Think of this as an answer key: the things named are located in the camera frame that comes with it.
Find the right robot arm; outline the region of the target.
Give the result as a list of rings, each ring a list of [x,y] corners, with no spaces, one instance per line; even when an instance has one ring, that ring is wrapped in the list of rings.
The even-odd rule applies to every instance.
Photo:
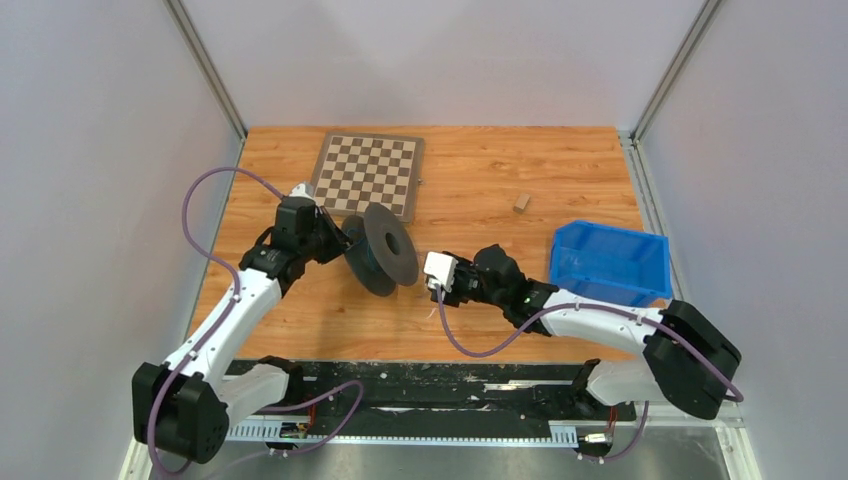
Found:
[[[657,308],[590,299],[527,277],[498,244],[471,260],[431,251],[423,272],[444,328],[447,307],[465,303],[493,306],[514,326],[501,344],[481,352],[483,358],[523,333],[584,339],[634,355],[627,362],[584,363],[570,392],[573,408],[584,417],[624,402],[666,401],[685,414],[713,420],[724,403],[744,399],[733,382],[741,352],[686,301]]]

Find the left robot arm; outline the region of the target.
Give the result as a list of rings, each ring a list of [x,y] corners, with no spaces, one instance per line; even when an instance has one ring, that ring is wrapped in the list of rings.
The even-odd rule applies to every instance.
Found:
[[[135,439],[149,452],[165,451],[206,463],[228,429],[266,406],[300,410],[306,388],[293,363],[273,357],[234,380],[224,376],[259,321],[305,273],[344,253],[349,238],[306,194],[284,197],[274,224],[239,266],[227,293],[201,326],[160,365],[142,364],[132,378]]]

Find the dark grey cable spool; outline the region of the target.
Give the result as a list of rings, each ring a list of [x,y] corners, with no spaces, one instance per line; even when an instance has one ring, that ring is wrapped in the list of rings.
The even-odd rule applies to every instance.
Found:
[[[344,258],[370,293],[387,297],[398,286],[413,286],[418,254],[404,224],[387,207],[370,203],[361,215],[349,215],[342,230],[354,243]]]

